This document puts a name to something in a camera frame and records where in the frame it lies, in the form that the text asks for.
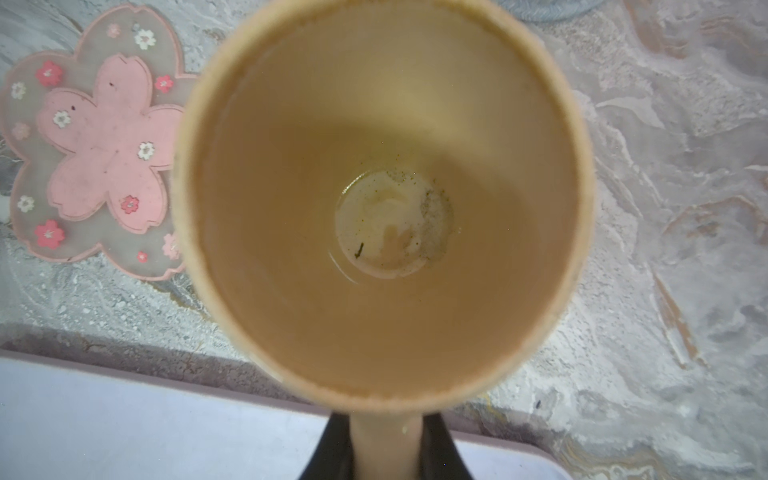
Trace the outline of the blue woven coaster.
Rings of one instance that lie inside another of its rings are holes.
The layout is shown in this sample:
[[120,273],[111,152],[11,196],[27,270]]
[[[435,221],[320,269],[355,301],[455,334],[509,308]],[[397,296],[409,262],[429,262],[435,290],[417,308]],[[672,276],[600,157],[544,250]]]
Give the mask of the blue woven coaster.
[[549,23],[573,19],[605,0],[497,0],[496,3],[523,22]]

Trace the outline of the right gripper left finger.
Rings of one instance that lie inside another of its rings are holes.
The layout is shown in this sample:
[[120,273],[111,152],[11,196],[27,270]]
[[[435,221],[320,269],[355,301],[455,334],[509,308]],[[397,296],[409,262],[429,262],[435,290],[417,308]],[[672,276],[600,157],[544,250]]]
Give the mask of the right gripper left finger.
[[352,480],[353,447],[348,415],[332,413],[299,480]]

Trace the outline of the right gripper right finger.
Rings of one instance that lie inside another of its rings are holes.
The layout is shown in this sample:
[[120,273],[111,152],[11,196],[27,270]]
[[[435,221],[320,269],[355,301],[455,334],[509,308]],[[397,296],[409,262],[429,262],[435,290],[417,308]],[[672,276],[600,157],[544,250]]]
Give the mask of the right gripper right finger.
[[440,413],[423,417],[419,478],[472,480]]

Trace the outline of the pink flower coaster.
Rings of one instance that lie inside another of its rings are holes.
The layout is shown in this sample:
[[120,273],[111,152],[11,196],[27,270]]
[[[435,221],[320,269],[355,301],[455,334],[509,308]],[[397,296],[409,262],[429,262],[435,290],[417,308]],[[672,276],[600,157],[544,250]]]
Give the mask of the pink flower coaster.
[[98,17],[72,53],[43,51],[10,69],[1,133],[22,163],[10,217],[33,255],[72,263],[100,253],[147,281],[183,270],[171,168],[195,80],[170,23],[131,4]]

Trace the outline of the beige ceramic mug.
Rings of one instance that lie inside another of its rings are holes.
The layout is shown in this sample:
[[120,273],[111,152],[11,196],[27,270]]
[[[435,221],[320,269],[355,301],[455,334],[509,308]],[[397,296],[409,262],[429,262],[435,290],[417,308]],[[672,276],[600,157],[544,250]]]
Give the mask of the beige ceramic mug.
[[188,98],[173,220],[232,343],[332,413],[422,416],[518,369],[594,228],[564,75],[490,1],[272,1]]

